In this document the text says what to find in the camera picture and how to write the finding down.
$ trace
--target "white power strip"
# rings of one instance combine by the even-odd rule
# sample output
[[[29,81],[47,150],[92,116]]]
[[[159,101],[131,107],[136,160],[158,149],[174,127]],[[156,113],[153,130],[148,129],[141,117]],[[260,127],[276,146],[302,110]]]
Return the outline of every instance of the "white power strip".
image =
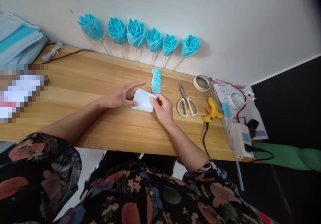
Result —
[[[247,152],[245,150],[245,145],[248,144],[252,146],[248,127],[244,124],[232,123],[231,128],[234,151],[237,157],[240,159],[243,159],[244,157],[254,158],[253,152]]]

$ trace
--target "left hand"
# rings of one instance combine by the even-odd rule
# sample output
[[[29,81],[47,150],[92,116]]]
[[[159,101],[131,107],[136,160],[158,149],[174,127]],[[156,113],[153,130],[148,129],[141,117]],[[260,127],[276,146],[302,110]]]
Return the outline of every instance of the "left hand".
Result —
[[[130,85],[124,86],[117,92],[104,96],[99,99],[99,102],[104,108],[116,108],[121,106],[138,106],[136,101],[133,101],[135,92],[134,88],[145,85],[146,82],[136,82]]]

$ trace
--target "scissor blade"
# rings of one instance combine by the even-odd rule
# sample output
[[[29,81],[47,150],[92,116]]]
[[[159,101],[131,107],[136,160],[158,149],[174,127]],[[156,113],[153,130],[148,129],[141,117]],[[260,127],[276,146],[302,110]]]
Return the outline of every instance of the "scissor blade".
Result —
[[[182,93],[183,98],[187,99],[186,94],[185,94],[184,87],[183,87],[183,85],[181,85],[181,84],[180,84],[180,89],[181,89],[181,93]]]

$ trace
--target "black floral fabric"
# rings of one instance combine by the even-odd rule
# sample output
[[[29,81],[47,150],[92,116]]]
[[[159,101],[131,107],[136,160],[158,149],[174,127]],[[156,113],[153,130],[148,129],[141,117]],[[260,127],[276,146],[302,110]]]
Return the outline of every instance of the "black floral fabric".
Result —
[[[211,159],[183,181],[139,159],[117,166],[109,160],[103,157],[79,204],[56,223],[262,223]],[[2,223],[51,223],[76,191],[81,170],[73,147],[40,133],[7,149],[0,163]]]

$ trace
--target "wooden table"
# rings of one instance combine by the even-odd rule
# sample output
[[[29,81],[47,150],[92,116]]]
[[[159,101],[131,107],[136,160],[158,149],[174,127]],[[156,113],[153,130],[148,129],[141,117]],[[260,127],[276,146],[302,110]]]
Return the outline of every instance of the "wooden table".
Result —
[[[48,46],[44,49],[41,56],[51,48],[52,46]],[[65,46],[59,50],[59,57],[77,50],[79,49]],[[35,64],[39,63],[42,63],[40,58]],[[151,92],[151,70],[156,68],[86,51],[46,66],[49,79],[46,93],[48,102],[45,103],[47,119],[36,117],[30,122],[17,119],[17,123],[2,124],[2,140],[19,141],[41,127],[64,118],[86,104],[132,82],[145,81],[147,84],[141,89]],[[162,94],[173,102],[174,119],[178,126],[204,150],[201,137],[205,131],[205,124],[202,117],[207,115],[207,94],[211,95],[211,92],[199,92],[193,85],[193,79],[194,76],[162,69]],[[183,84],[186,95],[197,104],[197,116],[185,118],[178,114],[176,106],[182,97],[179,84]],[[205,142],[213,159],[234,160],[219,119],[210,123]],[[148,113],[130,107],[106,111],[82,135],[76,147],[177,155],[155,112]]]

